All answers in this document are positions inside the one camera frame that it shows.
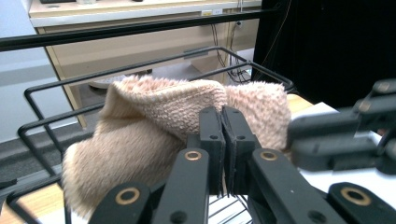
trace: wall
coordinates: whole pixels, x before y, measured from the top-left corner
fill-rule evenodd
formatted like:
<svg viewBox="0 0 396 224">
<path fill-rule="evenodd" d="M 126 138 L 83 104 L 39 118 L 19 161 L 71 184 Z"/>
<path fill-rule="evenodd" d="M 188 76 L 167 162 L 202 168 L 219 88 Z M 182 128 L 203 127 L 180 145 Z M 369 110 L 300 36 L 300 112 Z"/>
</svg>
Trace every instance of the wall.
<svg viewBox="0 0 396 224">
<path fill-rule="evenodd" d="M 0 37 L 35 35 L 27 13 L 29 6 L 29 0 L 0 1 Z M 42 48 L 0 52 L 0 143 L 18 138 L 18 128 L 37 120 L 23 91 L 57 80 Z M 71 110 L 62 89 L 44 91 L 34 97 L 46 117 Z M 52 127 L 74 122 L 75 119 L 68 119 Z"/>
</svg>

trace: beige towel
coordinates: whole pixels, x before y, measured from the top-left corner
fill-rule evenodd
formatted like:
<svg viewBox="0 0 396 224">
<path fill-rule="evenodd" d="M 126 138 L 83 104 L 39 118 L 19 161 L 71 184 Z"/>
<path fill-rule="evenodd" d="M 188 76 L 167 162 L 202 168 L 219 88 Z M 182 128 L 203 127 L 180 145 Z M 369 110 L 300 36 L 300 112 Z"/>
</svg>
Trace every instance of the beige towel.
<svg viewBox="0 0 396 224">
<path fill-rule="evenodd" d="M 93 138 L 75 143 L 64 157 L 67 204 L 88 217 L 115 186 L 165 179 L 187 134 L 198 133 L 198 112 L 224 105 L 241 110 L 263 147 L 282 149 L 290 121 L 281 85 L 224 87 L 212 80 L 128 77 L 113 83 Z"/>
</svg>

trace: metal wire rack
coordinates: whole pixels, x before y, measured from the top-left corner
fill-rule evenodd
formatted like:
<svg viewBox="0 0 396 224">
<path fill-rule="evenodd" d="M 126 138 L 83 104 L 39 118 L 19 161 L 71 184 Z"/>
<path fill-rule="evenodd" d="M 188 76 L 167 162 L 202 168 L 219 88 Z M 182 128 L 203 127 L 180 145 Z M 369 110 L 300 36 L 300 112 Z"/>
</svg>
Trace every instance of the metal wire rack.
<svg viewBox="0 0 396 224">
<path fill-rule="evenodd" d="M 44 91 L 48 90 L 51 88 L 57 88 L 57 87 L 62 87 L 65 85 L 70 85 L 73 83 L 79 83 L 81 81 L 86 81 L 89 79 L 94 79 L 98 77 L 103 77 L 103 76 L 109 76 L 114 73 L 118 72 L 123 72 L 127 71 L 130 69 L 136 69 L 140 67 L 145 67 L 148 65 L 152 65 L 155 63 L 163 63 L 163 62 L 169 62 L 172 60 L 180 59 L 180 58 L 187 58 L 193 55 L 200 55 L 202 53 L 207 53 L 209 51 L 222 51 L 226 54 L 231 55 L 232 57 L 235 57 L 235 59 L 239 60 L 239 64 L 235 65 L 230 65 L 226 67 L 222 67 L 220 69 L 216 69 L 210 72 L 207 72 L 205 74 L 202 74 L 198 77 L 192 78 L 191 80 L 194 79 L 200 79 L 200 78 L 205 78 L 205 77 L 210 77 L 216 74 L 224 73 L 227 71 L 232 71 L 234 69 L 238 69 L 241 67 L 245 66 L 250 66 L 252 69 L 256 69 L 257 71 L 263 73 L 264 75 L 276 80 L 279 83 L 282 83 L 285 86 L 285 90 L 287 92 L 292 92 L 295 91 L 293 83 L 288 80 L 285 77 L 282 77 L 281 75 L 266 69 L 265 67 L 262 67 L 254 62 L 251 62 L 249 60 L 246 60 L 239 55 L 235 54 L 234 52 L 225 49 L 223 47 L 210 47 L 210 48 L 205 48 L 205 49 L 197 49 L 189 52 L 185 52 L 182 54 L 174 55 L 174 56 L 169 56 L 166 58 L 161 58 L 149 62 L 144 62 L 144 63 L 137 63 L 137 64 L 132 64 L 128 66 L 124 66 L 121 68 L 117 69 L 111 69 L 103 72 L 98 72 L 90 75 L 86 75 L 83 77 L 75 77 L 75 78 L 70 78 L 67 80 L 62 80 L 62 81 L 57 81 L 57 82 L 52 82 L 49 84 L 44 84 L 40 86 L 35 86 L 32 88 L 27 89 L 24 92 L 24 96 L 26 97 L 29 105 L 33 108 L 35 111 L 38 121 L 36 122 L 31 122 L 28 124 L 23 125 L 18 129 L 18 135 L 20 136 L 21 140 L 23 143 L 28 146 L 29 150 L 32 152 L 34 157 L 37 159 L 37 161 L 43 166 L 44 170 L 48 173 L 48 176 L 43 177 L 41 179 L 37 179 L 37 181 L 32 182 L 29 184 L 26 188 L 24 189 L 19 189 L 7 196 L 7 205 L 23 220 L 25 220 L 27 223 L 38 223 L 36 218 L 34 218 L 30 212 L 28 211 L 27 208 L 23 208 L 22 205 L 19 203 L 19 198 L 29 194 L 31 192 L 37 191 L 39 189 L 43 189 L 44 187 L 47 187 L 52 184 L 58 184 L 60 187 L 62 187 L 61 184 L 61 176 L 62 176 L 62 171 L 59 169 L 56 169 L 50 165 L 50 162 L 48 159 L 46 159 L 43 156 L 42 150 L 33 142 L 31 135 L 28 134 L 29 130 L 32 130 L 34 128 L 39 128 L 43 127 L 45 129 L 45 132 L 47 133 L 49 139 L 52 141 L 52 146 L 56 148 L 60 155 L 61 158 L 63 157 L 63 154 L 66 151 L 66 148 L 59 140 L 59 137 L 55 134 L 55 132 L 51 129 L 50 125 L 53 122 L 60 121 L 63 119 L 69 119 L 72 117 L 77 117 L 79 115 L 86 114 L 88 112 L 92 111 L 97 111 L 101 109 L 104 106 L 104 103 L 97 104 L 97 105 L 88 105 L 85 107 L 82 107 L 80 109 L 66 112 L 60 115 L 52 116 L 49 118 L 44 118 L 42 111 L 37 105 L 37 102 L 33 98 L 33 93 L 39 92 L 39 91 Z M 71 218 L 71 213 L 70 211 L 64 207 L 64 213 L 65 213 L 65 220 L 64 223 L 71 223 L 72 218 Z M 251 223 L 251 217 L 248 214 L 248 207 L 247 207 L 247 200 L 244 196 L 237 196 L 235 198 L 217 198 L 215 196 L 210 197 L 210 205 L 209 205 L 209 223 Z"/>
</svg>

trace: terry cloth towel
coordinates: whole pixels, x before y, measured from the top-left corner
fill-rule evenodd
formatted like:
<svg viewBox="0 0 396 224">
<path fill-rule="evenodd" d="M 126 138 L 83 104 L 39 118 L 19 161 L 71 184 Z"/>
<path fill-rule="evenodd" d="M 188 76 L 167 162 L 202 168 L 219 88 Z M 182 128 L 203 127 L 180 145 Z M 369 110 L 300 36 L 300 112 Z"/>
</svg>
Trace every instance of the terry cloth towel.
<svg viewBox="0 0 396 224">
<path fill-rule="evenodd" d="M 287 94 L 279 84 L 254 82 L 224 87 L 213 80 L 131 76 L 107 90 L 91 139 L 64 156 L 67 205 L 89 217 L 108 191 L 137 181 L 152 186 L 171 171 L 187 134 L 199 132 L 199 111 L 224 105 L 239 109 L 263 147 L 286 146 L 290 121 Z"/>
</svg>

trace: table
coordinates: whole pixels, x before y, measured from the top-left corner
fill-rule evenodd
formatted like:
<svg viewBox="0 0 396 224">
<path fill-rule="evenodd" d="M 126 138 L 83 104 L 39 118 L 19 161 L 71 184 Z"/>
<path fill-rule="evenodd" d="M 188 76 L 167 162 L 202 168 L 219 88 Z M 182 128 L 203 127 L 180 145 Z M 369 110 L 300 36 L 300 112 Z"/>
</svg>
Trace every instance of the table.
<svg viewBox="0 0 396 224">
<path fill-rule="evenodd" d="M 295 94 L 289 94 L 288 101 L 290 111 L 293 114 L 312 106 L 311 103 Z M 37 217 L 43 217 L 51 212 L 62 209 L 64 206 L 62 190 L 57 185 L 52 185 L 26 195 L 20 199 L 20 202 L 29 208 L 29 211 L 32 211 Z M 14 224 L 23 222 L 7 208 L 6 204 L 4 204 L 2 215 L 0 216 L 0 223 Z"/>
<path fill-rule="evenodd" d="M 31 23 L 39 34 L 51 34 L 143 21 L 197 17 L 206 10 L 229 13 L 239 10 L 238 4 L 238 0 L 145 0 L 143 2 L 100 0 L 92 5 L 79 5 L 76 2 L 43 5 L 39 0 L 33 0 L 29 15 Z M 247 0 L 244 1 L 243 6 L 244 10 L 251 10 L 259 8 L 261 4 L 261 0 Z M 243 26 L 235 29 L 234 33 L 233 22 L 217 24 L 218 45 L 228 48 L 233 39 L 235 51 L 254 48 L 258 22 L 258 20 L 244 21 Z M 46 49 L 58 78 L 64 80 L 214 45 L 212 27 L 207 25 L 48 46 Z M 172 63 L 191 62 L 199 71 L 207 72 L 220 67 L 217 55 L 214 53 L 204 58 L 180 59 Z M 166 64 L 158 63 L 139 69 Z M 112 74 L 112 76 L 133 72 L 137 70 Z M 219 75 L 215 80 L 223 82 L 224 78 L 225 75 Z M 64 90 L 71 106 L 74 109 L 80 108 L 78 86 L 68 85 Z M 79 116 L 78 120 L 83 127 L 86 126 L 82 116 Z"/>
</svg>

